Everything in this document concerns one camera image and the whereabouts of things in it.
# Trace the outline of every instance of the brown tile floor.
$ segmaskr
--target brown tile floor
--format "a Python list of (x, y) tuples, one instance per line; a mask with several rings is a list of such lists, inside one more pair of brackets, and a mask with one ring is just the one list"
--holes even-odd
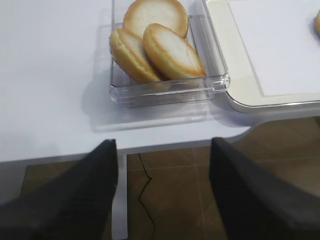
[[(233, 145), (276, 176), (320, 196), (317, 118), (269, 122)], [(142, 200), (156, 224), (154, 239), (227, 240), (208, 179), (209, 156), (209, 147), (141, 154), (153, 178)], [(28, 167), (22, 193), (46, 183), (74, 163)], [(138, 202), (147, 180), (138, 155), (128, 156), (130, 240), (149, 240), (152, 236), (152, 224)], [(104, 240), (111, 239), (110, 230), (108, 221)]]

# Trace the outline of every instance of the plastic box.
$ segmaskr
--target plastic box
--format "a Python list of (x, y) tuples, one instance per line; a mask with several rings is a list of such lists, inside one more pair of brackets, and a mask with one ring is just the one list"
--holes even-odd
[[(213, 99), (230, 84), (228, 70), (205, 0), (181, 0), (189, 15), (188, 42), (202, 59), (207, 77), (138, 84), (114, 61), (110, 66), (110, 96), (126, 108)], [(112, 30), (122, 28), (133, 0), (112, 0)]]

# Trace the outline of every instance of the white table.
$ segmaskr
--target white table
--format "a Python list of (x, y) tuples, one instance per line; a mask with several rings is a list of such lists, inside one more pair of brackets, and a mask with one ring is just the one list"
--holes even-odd
[(116, 139), (112, 231), (124, 239), (127, 154), (208, 146), (213, 137), (235, 141), (263, 122), (316, 115), (316, 109), (243, 114), (224, 94), (125, 109), (109, 96), (110, 33), (100, 30), (110, 26), (110, 14), (107, 0), (1, 1), (0, 203), (19, 195), (27, 165), (76, 159)]

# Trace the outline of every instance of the clear plastic container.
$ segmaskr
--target clear plastic container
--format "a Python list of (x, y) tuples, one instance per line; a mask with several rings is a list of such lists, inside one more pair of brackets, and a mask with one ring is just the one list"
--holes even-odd
[[(180, 0), (189, 15), (188, 42), (202, 59), (207, 77), (138, 84), (114, 60), (110, 66), (110, 95), (126, 108), (213, 99), (230, 84), (206, 0)], [(112, 0), (112, 29), (122, 28), (133, 0)]]

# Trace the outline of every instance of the black cable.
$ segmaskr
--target black cable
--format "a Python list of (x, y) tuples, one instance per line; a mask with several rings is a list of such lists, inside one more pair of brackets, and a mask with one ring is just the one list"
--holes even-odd
[(145, 191), (145, 189), (147, 188), (148, 184), (149, 184), (150, 181), (152, 180), (152, 177), (150, 177), (150, 176), (148, 175), (148, 173), (147, 173), (147, 171), (146, 171), (146, 168), (145, 168), (145, 165), (144, 165), (144, 162), (143, 162), (142, 159), (141, 159), (140, 153), (138, 154), (138, 157), (139, 157), (140, 162), (141, 162), (141, 164), (142, 164), (142, 167), (143, 167), (143, 170), (144, 170), (144, 174), (145, 174), (146, 177), (148, 178), (148, 181), (145, 183), (142, 191), (140, 192), (140, 195), (139, 195), (138, 200), (139, 200), (139, 203), (141, 204), (141, 206), (144, 208), (144, 210), (145, 210), (146, 214), (148, 215), (150, 221), (152, 222), (153, 230), (152, 230), (152, 237), (151, 237), (151, 239), (154, 239), (154, 238), (155, 238), (155, 232), (156, 232), (156, 224), (155, 224), (155, 221), (153, 220), (152, 216), (150, 215), (148, 209), (146, 208), (146, 206), (144, 205), (144, 203), (143, 203), (142, 200), (141, 200), (141, 197), (142, 197), (142, 195), (144, 194), (144, 191)]

